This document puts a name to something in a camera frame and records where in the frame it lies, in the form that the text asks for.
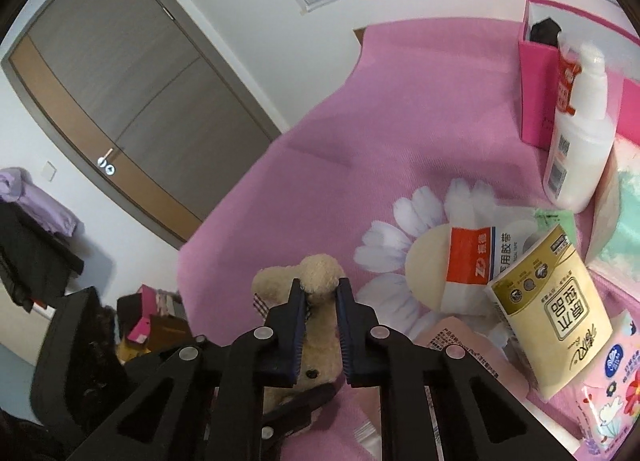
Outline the white red medical tape bag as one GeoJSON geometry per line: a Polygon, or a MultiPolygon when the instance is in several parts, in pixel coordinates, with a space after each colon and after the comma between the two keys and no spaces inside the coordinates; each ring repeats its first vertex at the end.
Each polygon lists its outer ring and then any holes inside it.
{"type": "Polygon", "coordinates": [[[485,316],[485,287],[515,263],[538,239],[561,225],[577,241],[575,215],[567,210],[530,207],[453,208],[449,256],[440,310],[445,314],[485,316]]]}

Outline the pink floral tablecloth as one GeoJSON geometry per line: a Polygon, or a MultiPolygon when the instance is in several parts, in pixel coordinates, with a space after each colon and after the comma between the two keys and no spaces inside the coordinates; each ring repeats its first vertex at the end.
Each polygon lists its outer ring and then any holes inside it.
{"type": "Polygon", "coordinates": [[[544,209],[544,151],[520,136],[520,27],[435,18],[367,28],[345,84],[268,148],[181,248],[177,283],[194,333],[219,345],[262,323],[259,270],[318,253],[416,337],[433,316],[405,259],[445,219],[450,183],[544,209]]]}

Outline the pastel tissue pack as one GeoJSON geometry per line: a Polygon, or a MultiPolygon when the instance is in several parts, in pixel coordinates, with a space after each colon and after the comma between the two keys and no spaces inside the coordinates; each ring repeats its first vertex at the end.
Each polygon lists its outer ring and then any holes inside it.
{"type": "Polygon", "coordinates": [[[639,146],[617,135],[594,194],[587,266],[639,299],[639,146]]]}

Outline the pink foil pouch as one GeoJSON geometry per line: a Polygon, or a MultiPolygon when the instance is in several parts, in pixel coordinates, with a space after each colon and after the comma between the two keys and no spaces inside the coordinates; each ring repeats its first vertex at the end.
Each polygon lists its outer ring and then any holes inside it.
{"type": "Polygon", "coordinates": [[[529,392],[524,375],[506,359],[503,351],[459,318],[450,316],[440,319],[422,330],[413,342],[434,351],[442,351],[447,359],[473,357],[518,400],[524,400],[529,392]]]}

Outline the black hanging clothes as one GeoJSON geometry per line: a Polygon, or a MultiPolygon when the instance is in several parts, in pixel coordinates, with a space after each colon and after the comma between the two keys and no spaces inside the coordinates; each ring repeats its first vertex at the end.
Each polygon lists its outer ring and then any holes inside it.
{"type": "Polygon", "coordinates": [[[54,306],[84,261],[16,203],[1,202],[1,283],[12,302],[32,311],[54,306]]]}

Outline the pink cardboard box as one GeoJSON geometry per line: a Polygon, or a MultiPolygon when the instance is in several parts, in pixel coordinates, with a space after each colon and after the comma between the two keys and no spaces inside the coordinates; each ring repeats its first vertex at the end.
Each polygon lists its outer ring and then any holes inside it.
{"type": "Polygon", "coordinates": [[[617,132],[634,143],[639,141],[639,37],[611,21],[551,0],[526,0],[518,35],[522,115],[521,140],[547,150],[558,92],[559,50],[533,40],[534,25],[551,19],[561,31],[594,43],[605,54],[606,63],[623,73],[625,80],[617,132]]]}

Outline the white pump lotion bottle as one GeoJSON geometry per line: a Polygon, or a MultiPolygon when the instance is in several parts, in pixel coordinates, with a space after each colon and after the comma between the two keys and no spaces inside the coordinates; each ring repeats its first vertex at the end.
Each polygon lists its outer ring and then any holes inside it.
{"type": "Polygon", "coordinates": [[[599,47],[573,33],[558,35],[559,79],[542,187],[561,210],[588,206],[610,156],[616,117],[608,106],[608,70],[599,47]]]}

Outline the beige bunny plush toy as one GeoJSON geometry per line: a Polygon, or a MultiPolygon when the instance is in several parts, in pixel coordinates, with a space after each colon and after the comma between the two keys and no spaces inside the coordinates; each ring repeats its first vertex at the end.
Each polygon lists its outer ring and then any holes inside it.
{"type": "Polygon", "coordinates": [[[265,390],[265,413],[317,386],[335,383],[342,373],[334,292],[344,277],[342,266],[327,254],[310,255],[297,265],[272,266],[256,273],[252,281],[254,308],[262,317],[272,307],[288,302],[295,280],[307,296],[300,374],[291,389],[265,390]]]}

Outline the black cloth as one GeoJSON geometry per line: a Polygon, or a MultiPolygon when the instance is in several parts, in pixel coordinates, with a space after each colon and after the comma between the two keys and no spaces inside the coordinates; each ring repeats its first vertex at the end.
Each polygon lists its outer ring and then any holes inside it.
{"type": "Polygon", "coordinates": [[[533,24],[529,29],[529,41],[552,47],[558,46],[559,34],[562,32],[560,25],[551,17],[544,18],[533,24]]]}

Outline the purple garment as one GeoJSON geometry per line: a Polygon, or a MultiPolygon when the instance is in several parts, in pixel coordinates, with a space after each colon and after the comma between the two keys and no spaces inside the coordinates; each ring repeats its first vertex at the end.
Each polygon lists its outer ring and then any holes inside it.
{"type": "Polygon", "coordinates": [[[2,169],[0,183],[3,202],[17,204],[49,233],[58,233],[67,238],[74,236],[79,224],[78,218],[47,192],[29,183],[21,169],[2,169]]]}

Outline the pink floral pocket tissues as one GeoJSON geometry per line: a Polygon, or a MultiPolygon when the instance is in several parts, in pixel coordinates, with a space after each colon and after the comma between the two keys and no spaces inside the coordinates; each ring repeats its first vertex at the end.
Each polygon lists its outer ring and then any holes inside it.
{"type": "Polygon", "coordinates": [[[611,459],[639,418],[639,327],[629,311],[570,389],[582,443],[590,455],[611,459]]]}

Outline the grey brown door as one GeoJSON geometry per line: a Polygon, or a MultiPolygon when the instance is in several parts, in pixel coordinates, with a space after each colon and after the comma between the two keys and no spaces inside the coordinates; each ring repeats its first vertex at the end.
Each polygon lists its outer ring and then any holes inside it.
{"type": "Polygon", "coordinates": [[[66,157],[174,247],[279,134],[177,0],[45,0],[3,65],[66,157]]]}

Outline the yellow tissue pack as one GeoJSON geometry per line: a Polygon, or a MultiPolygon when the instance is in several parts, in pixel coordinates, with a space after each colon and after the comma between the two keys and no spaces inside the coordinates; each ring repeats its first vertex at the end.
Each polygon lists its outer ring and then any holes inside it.
{"type": "Polygon", "coordinates": [[[613,332],[596,285],[561,225],[488,283],[486,293],[543,400],[584,371],[613,332]]]}

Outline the clutter of bags on floor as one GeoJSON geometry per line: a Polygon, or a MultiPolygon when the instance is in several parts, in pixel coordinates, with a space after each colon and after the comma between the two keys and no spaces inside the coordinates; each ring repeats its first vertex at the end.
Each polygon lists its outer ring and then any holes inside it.
{"type": "Polygon", "coordinates": [[[116,356],[121,363],[193,339],[180,294],[148,285],[117,300],[116,321],[116,356]]]}

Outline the white wet wipes pack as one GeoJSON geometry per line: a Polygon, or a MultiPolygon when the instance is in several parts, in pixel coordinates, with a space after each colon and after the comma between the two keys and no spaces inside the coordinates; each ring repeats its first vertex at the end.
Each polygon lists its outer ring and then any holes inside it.
{"type": "Polygon", "coordinates": [[[442,460],[435,411],[424,387],[410,395],[396,385],[356,389],[356,402],[366,415],[356,428],[356,441],[375,460],[442,460]]]}

